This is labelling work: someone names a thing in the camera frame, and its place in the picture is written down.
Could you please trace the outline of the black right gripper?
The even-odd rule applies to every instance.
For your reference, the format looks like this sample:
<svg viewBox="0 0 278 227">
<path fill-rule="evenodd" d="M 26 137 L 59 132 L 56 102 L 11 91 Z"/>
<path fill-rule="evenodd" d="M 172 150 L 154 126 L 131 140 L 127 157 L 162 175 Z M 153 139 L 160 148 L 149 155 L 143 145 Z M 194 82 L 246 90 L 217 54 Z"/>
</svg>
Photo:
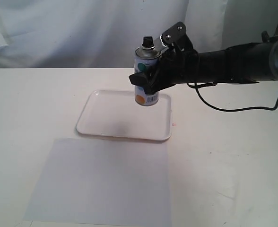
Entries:
<svg viewBox="0 0 278 227">
<path fill-rule="evenodd" d="M 129 80 L 146 94 L 154 94 L 177 84 L 193 84 L 196 87 L 199 70 L 200 56 L 196 50 L 175 55 L 170 51 L 151 69 L 129 75 Z"/>
</svg>

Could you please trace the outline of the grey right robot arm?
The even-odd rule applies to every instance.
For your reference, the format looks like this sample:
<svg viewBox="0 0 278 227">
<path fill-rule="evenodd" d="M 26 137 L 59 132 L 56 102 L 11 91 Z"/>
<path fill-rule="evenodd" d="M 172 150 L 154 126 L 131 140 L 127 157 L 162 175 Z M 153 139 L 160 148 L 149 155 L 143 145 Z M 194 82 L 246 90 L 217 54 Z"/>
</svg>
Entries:
<svg viewBox="0 0 278 227">
<path fill-rule="evenodd" d="M 167 50 L 156 66 L 134 73 L 129 79 L 147 94 L 176 84 L 195 82 L 253 84 L 278 81 L 278 40 L 204 53 L 194 49 L 177 53 Z"/>
</svg>

